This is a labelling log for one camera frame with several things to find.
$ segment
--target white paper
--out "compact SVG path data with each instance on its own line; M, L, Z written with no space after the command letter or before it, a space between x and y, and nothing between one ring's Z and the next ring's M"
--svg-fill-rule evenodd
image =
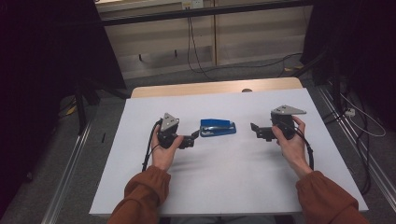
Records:
M153 124L165 112L180 120L177 133L190 135L201 119L228 119L236 133L199 137L180 149L168 173L165 216L270 215L301 212L296 174L276 141L258 139L250 122L270 127L270 112L290 105L307 114L305 137L314 150L315 169L367 205L306 89L133 98L126 102L113 147L90 214L107 217L123 198L127 182L142 170Z

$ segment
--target black cable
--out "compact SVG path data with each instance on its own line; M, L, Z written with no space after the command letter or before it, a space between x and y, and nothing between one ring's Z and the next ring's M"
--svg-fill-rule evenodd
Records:
M206 73L214 71L214 70L219 70L219 69L228 69L228 68L262 68L262 67L268 67L271 65L275 65L277 63L282 63L283 61L285 61L285 59L288 59L289 57L295 56L295 55L301 55L302 53L294 53L294 54L289 54L286 55L285 57L283 57L283 59L276 61L274 63L268 63L268 64L262 64L262 65L234 65L234 66L227 66L227 67L214 67L214 68L210 68L205 70Z
M359 112L359 116L361 117L361 120L363 121L364 127L363 130L368 132L368 119L367 116L365 115L365 107L364 107L364 103L362 102L361 98L359 97L359 101L361 102L361 110L364 112L363 115L362 113L358 110ZM364 185L363 187L360 189L361 195L365 195L370 191L371 188L371 177L370 177L370 134L367 134L367 150L366 150L366 161L364 161L364 157L362 156L362 152L361 152L361 148L359 147L359 140L361 139L362 135L364 134L364 131L361 131L361 133L359 134L357 140L356 140L356 144L357 144L357 149L358 152L361 156L361 162L364 168L364 172L365 172L365 181L364 181Z
M308 152L308 159L309 159L309 167L314 170L314 150L312 149L311 145L308 143L308 141L306 140L304 133L298 128L298 127L291 127L289 124L276 119L276 122L279 122L283 125L285 125L286 127L288 127L291 130L294 130L294 132L299 135L301 137L301 139L303 139L303 141L306 144L306 151Z
M148 149L147 149L147 151L146 151L145 160L144 160L143 163L142 163L142 165L143 165L142 172L145 171L145 170L147 169L148 163L149 163L149 156L151 155L151 152L153 151L153 150L151 150L151 152L150 152L149 147L150 147L150 145L151 145L152 135L154 135L155 127L156 127L157 125L161 124L161 123L163 123L163 119L160 119L160 120L158 120L157 122L155 122L154 126L152 127L151 134L149 135L149 139L148 139Z
M189 68L194 73L203 73L210 80L215 80L215 79L212 78L212 77L209 77L206 73L214 71L214 70L218 70L218 69L227 69L227 68L261 68L261 67L267 67L267 66L275 65L277 63L283 63L283 69L282 69L282 71L283 71L284 68L285 68L285 64L284 64L285 60L287 60L288 58L290 58L292 56L302 55L302 53L289 54L289 55L286 55L285 57L283 57L282 60L276 61L274 63L268 63L268 64L262 64L262 65L235 65L235 66L227 66L227 67L215 67L215 68L210 68L210 69L204 70L201 67L201 64L200 64L200 61L199 61L199 58L198 58L198 53L197 53L196 46L195 46L195 40L194 40L194 34L193 34L191 18L187 18L187 20L188 20L188 23L189 23L189 47L188 47L188 50L187 50L187 62L189 64ZM200 67L200 69L198 71L194 70L191 67L191 62L190 62L190 49L191 49L190 42L191 42L191 38L192 38L192 43L194 45L195 57L197 59L198 65Z
M290 54L290 55L286 55L285 57L283 57L282 59L282 71L280 72L280 74L277 77L281 77L283 75L283 73L285 72L285 61L289 58L291 58L292 56L295 55L301 55L302 53L295 53L295 54Z
M194 71L194 70L192 69L192 67L191 67L191 65L190 65L190 42L191 42L191 41L190 41L190 32L191 32L191 37L192 37L192 44L194 45L195 57L196 57L196 59L197 59L198 66L199 66L200 70L201 70L202 73L207 77L207 79L212 80L212 81L218 81L218 80L216 80L216 79L214 79L214 78L212 78L212 77L209 77L209 76L206 74L206 72L204 71L204 69L202 69L201 63L199 62L199 58L198 58L197 48L196 48L196 46L195 46L194 32L193 32L193 28L192 28L192 21L191 21L191 18L190 18L190 17L188 17L187 20L188 20L188 22L189 22L189 50L188 50L188 57L187 57L187 60L188 60L189 67L190 67L191 71L196 72L196 71Z

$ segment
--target stapler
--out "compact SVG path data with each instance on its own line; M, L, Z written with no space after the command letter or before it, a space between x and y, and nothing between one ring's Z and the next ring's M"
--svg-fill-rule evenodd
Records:
M226 119L201 119L201 137L236 133L235 123Z

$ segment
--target wire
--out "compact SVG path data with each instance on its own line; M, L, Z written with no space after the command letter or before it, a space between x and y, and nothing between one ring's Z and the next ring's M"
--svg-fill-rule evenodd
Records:
M153 148L151 149L150 153L148 154L149 156L152 154L152 152L155 150L155 148L156 148L157 146L155 146L155 147L153 147Z
M151 155L151 153L152 153L152 151L154 150L154 148L158 146L158 145L155 146L155 147L151 150L151 152L150 152L149 147L150 147L150 145L151 145L152 135L154 135L155 127L156 127L157 125L159 125L159 124L162 124L162 123L163 123L163 119L160 119L160 120L158 120L157 122L155 122L154 126L152 127L151 134L149 135L149 139L148 139L148 149L147 149L147 151L146 151L145 160L144 160L143 163L142 163L142 165L143 165L142 172L145 171L145 170L147 169L148 163L149 163L149 156Z
M261 67L267 67L267 66L275 65L275 64L278 64L278 63L283 63L282 73L279 75L279 76L281 76L283 74L284 69L285 69L285 64L284 64L285 60L287 60L288 58L290 58L292 56L302 55L302 53L289 54L289 55L286 55L285 57L283 57L282 60L276 61L274 63L268 63L268 64L262 64L262 65L235 65L235 66L227 66L227 67L215 67L215 68L210 68L210 69L204 70L202 68L202 66L200 64L200 61L199 61L199 58L198 58L198 53L197 53L196 46L195 46L195 39L194 39L194 33L193 33L191 18L188 17L187 20L188 20L188 23L189 23L189 48L188 48L188 51L187 51L187 62L189 64L189 68L194 73L203 73L210 80L215 80L215 79L212 78L212 77L209 77L206 73L212 72L212 71L215 71L215 70L219 70L219 69L228 69L228 68L261 68ZM191 39L192 39L192 44L194 45L195 57L197 59L197 62L198 62L199 68L200 68L198 71L194 70L191 67L191 62L190 62L190 49L191 49L190 43L191 43Z
M364 104L362 103L361 98L359 97L359 100L361 102L361 109L362 111L365 111L364 108ZM364 127L363 130L367 130L367 126L368 126L368 121L367 121L367 116L365 113L361 113L359 111L359 116L361 117ZM361 164L363 166L364 169L364 174L365 174L365 180L364 180L364 185L362 188L360 188L360 192L361 195L365 195L370 191L371 188L371 177L370 177L370 135L367 135L367 150L366 150L366 161L364 160L363 154L361 152L361 147L360 147L360 142L362 142L360 139L362 138L362 135L364 134L364 131L361 130L361 132L359 133L359 135L357 136L356 140L355 140L355 145L356 148L358 150L359 156L361 157Z
M189 22L189 49L188 49L188 53L187 53L187 61L188 61L188 63L189 63L189 67L190 67L191 71L196 72L195 70L192 69L191 64L190 64L190 42L191 42L191 39L190 39L190 32L191 32L191 37L192 37L192 44L194 45L195 58L197 59L198 66L199 66L200 70L202 71L202 73L203 73L209 80L218 81L218 80L216 80L216 79L214 79L214 78L212 78L212 77L209 77L209 76L206 74L206 72L204 71L204 69L202 69L201 63L199 62L199 58L198 58L197 48L196 48L196 46L195 46L194 32L193 32L193 28L192 28L192 21L191 21L191 18L190 18L190 17L188 17L187 20L188 20L188 22Z
M312 170L314 170L314 167L315 167L315 166L314 166L314 154L313 154L314 150L312 149L311 145L310 145L310 144L308 143L308 141L306 140L304 133L303 133L298 127L291 127L289 124L287 124L287 123L285 123L285 122L283 122L283 121L281 121L281 120L278 120L278 119L274 119L274 120L277 121L277 122L279 122L279 123L281 123L281 124L283 124L283 125L285 125L285 126L288 127L289 129L294 130L294 132L295 132L297 135L299 135L299 136L301 137L301 139L303 139L303 141L304 141L305 144L306 144L306 151L308 152L309 167L310 167Z
M356 124L356 123L353 121L352 117L349 116L350 121L351 121L357 128L359 128L361 131L363 131L363 132L365 132L365 133L368 133L368 134L370 134L371 136L374 136L374 137L383 137L383 136L385 136L385 134L387 134L387 131L385 131L384 127L382 127L382 125L379 124L375 119L373 119L372 117L370 117L370 116L369 116L368 114L366 114L365 112L361 111L357 106L355 106L354 104L352 104L344 95L341 94L341 96L342 96L350 105L352 105L353 107L355 107L358 111L360 111L362 114L364 114L364 115L367 116L369 119L371 119L373 122L375 122L376 125L378 125L378 127L380 127L380 128L382 129L383 133L382 133L382 134L369 133L368 131L365 131L362 127L360 127L358 124Z
M285 57L283 57L282 59L282 72L280 72L280 74L277 77L281 77L283 75L283 73L285 72L285 61L289 58L291 58L292 56L295 55L301 55L302 53L295 53L295 54L290 54L290 55L286 55Z

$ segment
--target orange sleeve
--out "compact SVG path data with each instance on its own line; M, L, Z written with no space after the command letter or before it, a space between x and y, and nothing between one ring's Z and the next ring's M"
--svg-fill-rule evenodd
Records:
M107 223L157 223L157 207L169 193L170 179L168 173L155 166L135 175L126 185L124 199L116 206Z
M358 210L358 201L321 172L296 184L306 224L369 223Z

